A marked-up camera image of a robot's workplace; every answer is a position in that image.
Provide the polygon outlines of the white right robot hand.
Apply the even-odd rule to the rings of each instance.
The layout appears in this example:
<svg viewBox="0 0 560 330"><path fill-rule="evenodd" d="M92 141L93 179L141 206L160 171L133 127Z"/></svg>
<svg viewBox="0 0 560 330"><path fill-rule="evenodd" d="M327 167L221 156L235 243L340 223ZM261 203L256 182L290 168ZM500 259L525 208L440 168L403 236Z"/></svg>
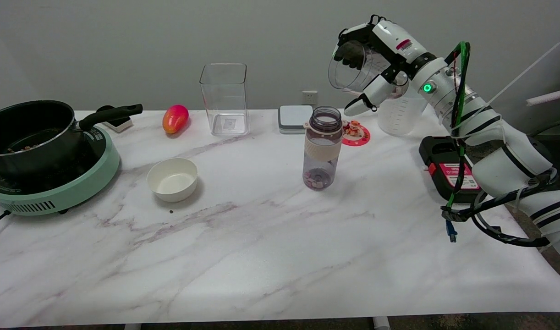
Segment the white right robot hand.
<svg viewBox="0 0 560 330"><path fill-rule="evenodd" d="M367 71L357 98L344 109L347 116L376 111L397 87L395 80L401 72L417 92L434 91L434 87L425 90L424 84L446 66L443 58L428 52L404 28L378 15L372 15L368 23L341 31L331 59L362 72L376 55L386 63L385 68L374 73Z"/></svg>

